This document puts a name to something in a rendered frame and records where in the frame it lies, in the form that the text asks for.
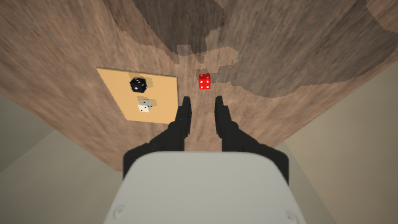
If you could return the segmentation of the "red die with white pips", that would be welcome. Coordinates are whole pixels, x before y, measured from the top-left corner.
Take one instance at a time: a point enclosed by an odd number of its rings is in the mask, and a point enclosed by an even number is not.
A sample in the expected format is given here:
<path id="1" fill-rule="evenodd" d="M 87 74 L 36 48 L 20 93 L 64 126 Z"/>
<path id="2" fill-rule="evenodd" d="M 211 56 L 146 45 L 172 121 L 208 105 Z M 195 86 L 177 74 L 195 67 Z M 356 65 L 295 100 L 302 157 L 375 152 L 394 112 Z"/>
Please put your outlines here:
<path id="1" fill-rule="evenodd" d="M 199 89 L 210 89 L 210 74 L 199 75 Z"/>

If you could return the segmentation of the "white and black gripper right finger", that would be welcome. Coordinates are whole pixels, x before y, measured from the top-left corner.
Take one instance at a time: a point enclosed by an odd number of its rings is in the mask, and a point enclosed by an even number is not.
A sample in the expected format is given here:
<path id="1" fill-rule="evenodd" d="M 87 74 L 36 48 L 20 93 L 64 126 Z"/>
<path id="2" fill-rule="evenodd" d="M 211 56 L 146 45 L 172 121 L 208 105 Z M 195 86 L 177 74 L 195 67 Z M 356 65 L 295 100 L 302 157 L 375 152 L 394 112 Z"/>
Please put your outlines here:
<path id="1" fill-rule="evenodd" d="M 289 187 L 289 158 L 285 153 L 260 144 L 240 130 L 238 124 L 231 120 L 229 108 L 224 106 L 222 96 L 217 96 L 215 99 L 214 115 L 216 134 L 222 139 L 222 152 L 248 152 L 270 159 L 277 165 Z"/>

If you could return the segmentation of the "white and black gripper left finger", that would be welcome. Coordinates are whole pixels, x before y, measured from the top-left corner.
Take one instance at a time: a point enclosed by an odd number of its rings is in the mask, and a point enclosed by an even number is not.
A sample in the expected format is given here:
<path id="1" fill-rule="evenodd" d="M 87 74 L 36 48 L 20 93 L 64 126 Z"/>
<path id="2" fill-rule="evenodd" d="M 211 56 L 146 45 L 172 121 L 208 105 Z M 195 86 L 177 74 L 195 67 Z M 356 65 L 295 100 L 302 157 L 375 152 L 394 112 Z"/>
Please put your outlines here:
<path id="1" fill-rule="evenodd" d="M 184 139 L 190 134 L 192 109 L 190 97 L 184 96 L 182 106 L 178 106 L 175 121 L 168 129 L 154 137 L 149 143 L 127 151 L 123 156 L 123 180 L 133 163 L 143 155 L 160 151 L 184 151 Z"/>

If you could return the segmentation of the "tan flat mat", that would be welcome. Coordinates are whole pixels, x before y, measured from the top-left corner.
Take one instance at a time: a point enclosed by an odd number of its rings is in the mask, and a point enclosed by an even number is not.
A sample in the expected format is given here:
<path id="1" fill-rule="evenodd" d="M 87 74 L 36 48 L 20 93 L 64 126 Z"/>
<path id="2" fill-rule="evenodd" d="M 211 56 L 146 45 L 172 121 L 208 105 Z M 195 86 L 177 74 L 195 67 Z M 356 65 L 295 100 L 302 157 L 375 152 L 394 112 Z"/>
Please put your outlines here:
<path id="1" fill-rule="evenodd" d="M 96 68 L 127 120 L 169 124 L 178 109 L 177 77 Z M 144 93 L 133 92 L 130 81 L 146 80 Z M 141 100 L 150 100 L 150 112 L 141 112 Z"/>

